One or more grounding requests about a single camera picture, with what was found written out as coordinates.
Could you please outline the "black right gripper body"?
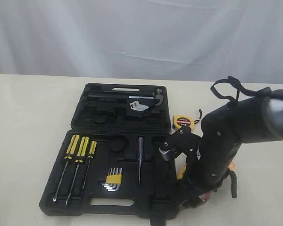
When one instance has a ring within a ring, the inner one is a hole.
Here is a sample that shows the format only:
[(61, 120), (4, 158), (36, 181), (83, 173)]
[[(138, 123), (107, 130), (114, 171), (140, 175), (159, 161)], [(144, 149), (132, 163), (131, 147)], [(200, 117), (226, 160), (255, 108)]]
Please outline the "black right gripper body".
[(179, 208), (196, 208), (206, 203), (199, 196), (222, 185), (240, 146), (234, 139), (202, 137), (198, 147), (200, 159), (187, 163), (186, 172), (179, 181), (175, 196)]

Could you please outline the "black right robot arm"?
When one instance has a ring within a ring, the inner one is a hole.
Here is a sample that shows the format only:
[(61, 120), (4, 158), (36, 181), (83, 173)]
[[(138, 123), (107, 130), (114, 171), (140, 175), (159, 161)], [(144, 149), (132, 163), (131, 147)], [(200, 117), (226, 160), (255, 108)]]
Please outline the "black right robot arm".
[(230, 166), (241, 145), (283, 141), (283, 89), (264, 88), (248, 99), (231, 100), (208, 113), (201, 129), (202, 136), (188, 128), (172, 135), (172, 152), (187, 156), (175, 193), (181, 207), (205, 203), (226, 178), (237, 197), (237, 176)]

